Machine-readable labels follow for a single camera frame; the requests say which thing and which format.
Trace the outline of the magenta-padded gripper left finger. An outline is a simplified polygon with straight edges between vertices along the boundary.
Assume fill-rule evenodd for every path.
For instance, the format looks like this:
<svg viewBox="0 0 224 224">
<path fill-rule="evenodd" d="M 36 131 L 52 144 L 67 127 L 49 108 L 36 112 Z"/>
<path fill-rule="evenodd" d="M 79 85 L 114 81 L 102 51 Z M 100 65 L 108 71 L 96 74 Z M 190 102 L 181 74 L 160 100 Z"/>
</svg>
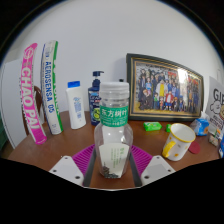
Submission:
<svg viewBox="0 0 224 224">
<path fill-rule="evenodd" d="M 91 145 L 73 156 L 62 156 L 49 172 L 76 185 L 88 187 L 95 159 L 95 146 Z"/>
</svg>

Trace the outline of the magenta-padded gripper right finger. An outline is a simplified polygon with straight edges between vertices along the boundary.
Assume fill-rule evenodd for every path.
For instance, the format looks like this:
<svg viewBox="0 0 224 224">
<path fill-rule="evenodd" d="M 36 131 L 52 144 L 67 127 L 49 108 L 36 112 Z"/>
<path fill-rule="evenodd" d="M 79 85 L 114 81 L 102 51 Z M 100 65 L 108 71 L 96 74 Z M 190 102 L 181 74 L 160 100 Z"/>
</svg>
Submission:
<svg viewBox="0 0 224 224">
<path fill-rule="evenodd" d="M 150 184 L 175 172 L 160 155 L 152 156 L 136 146 L 131 148 L 130 165 L 136 187 Z"/>
</svg>

